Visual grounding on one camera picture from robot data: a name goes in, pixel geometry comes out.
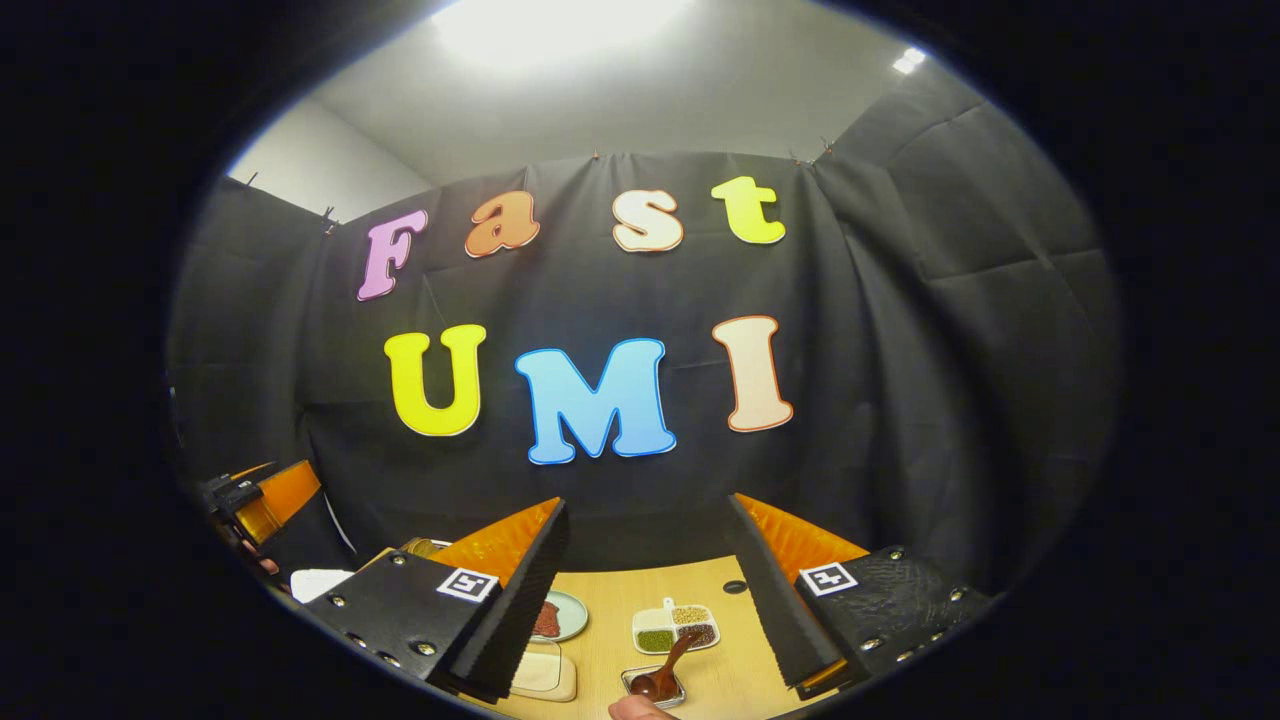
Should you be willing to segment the black backdrop cloth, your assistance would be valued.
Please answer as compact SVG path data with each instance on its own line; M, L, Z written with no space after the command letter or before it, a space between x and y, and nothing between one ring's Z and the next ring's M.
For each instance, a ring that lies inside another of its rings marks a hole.
M288 573L553 497L566 571L700 562L739 492L996 592L1093 483L1120 325L1070 184L927 63L805 167L575 158L330 234L224 179L166 380L192 480L312 464Z

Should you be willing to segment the clear glass tray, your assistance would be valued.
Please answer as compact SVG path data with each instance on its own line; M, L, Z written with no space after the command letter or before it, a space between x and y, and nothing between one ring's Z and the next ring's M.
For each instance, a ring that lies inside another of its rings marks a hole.
M516 694L516 696L522 696L532 700L543 700L553 703L567 703L570 701L573 701L577 696L577 688L579 688L579 670L573 660L566 656L563 650L556 642L550 641L530 639L530 642L526 644L525 651L526 650L559 653L562 656L563 673L559 688L557 691L547 693L530 693L530 694Z

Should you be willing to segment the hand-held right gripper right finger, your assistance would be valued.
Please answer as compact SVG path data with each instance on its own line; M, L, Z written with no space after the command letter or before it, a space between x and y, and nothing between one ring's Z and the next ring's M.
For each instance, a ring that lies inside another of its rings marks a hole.
M724 537L803 700L896 673L995 602L905 546L868 551L746 495L727 503Z

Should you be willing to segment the white rice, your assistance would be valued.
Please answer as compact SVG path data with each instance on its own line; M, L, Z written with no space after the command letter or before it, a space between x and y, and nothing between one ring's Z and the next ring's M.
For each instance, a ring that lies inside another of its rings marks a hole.
M513 694L547 693L561 687L562 656L526 650L512 679Z

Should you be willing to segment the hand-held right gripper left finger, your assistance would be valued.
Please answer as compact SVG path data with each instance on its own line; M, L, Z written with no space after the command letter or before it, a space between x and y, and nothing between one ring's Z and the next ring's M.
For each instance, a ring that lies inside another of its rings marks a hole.
M509 696L568 543L570 514L553 497L428 557L385 550L303 607L406 680L495 703Z

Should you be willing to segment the metal chopstick holder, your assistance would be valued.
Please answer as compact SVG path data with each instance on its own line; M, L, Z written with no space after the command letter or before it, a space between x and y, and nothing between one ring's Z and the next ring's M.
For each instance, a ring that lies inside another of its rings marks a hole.
M641 675L650 673L657 673L660 670L660 665L649 665L640 667L631 667L620 674L620 682L622 683L623 691L632 694L634 680ZM660 697L652 697L652 701L658 708L672 708L684 705L689 700L689 692L676 673L672 673L673 678L673 691L668 694Z

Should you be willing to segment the brown wooden spoon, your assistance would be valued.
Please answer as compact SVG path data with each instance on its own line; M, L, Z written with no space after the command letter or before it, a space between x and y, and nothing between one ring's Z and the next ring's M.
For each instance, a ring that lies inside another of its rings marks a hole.
M678 693L675 665L696 644L703 632L694 632L677 638L666 656L666 661L654 671L636 675L627 685L630 694L639 694L654 703L666 702Z

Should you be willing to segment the light green plate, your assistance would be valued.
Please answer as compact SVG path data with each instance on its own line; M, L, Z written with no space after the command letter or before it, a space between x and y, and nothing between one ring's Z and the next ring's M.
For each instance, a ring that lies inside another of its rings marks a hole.
M559 643L572 639L586 629L590 621L590 612L581 600L562 591L549 591L544 600L549 600L559 606L561 635L550 642ZM549 641L536 637L531 638L534 641Z

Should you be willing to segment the white rice cooker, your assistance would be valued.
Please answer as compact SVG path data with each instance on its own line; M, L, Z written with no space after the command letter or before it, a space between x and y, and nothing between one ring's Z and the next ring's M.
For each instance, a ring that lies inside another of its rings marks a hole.
M298 603L308 603L335 589L353 574L342 569L300 569L291 574L285 584Z

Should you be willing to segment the white divided grain dish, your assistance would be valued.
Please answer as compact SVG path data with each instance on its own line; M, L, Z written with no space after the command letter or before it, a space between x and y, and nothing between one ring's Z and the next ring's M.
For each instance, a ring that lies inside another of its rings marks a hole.
M676 603L663 598L659 607L636 611L631 620L634 648L644 655L667 655L676 643L695 635L690 650L714 647L721 629L714 614L701 603Z

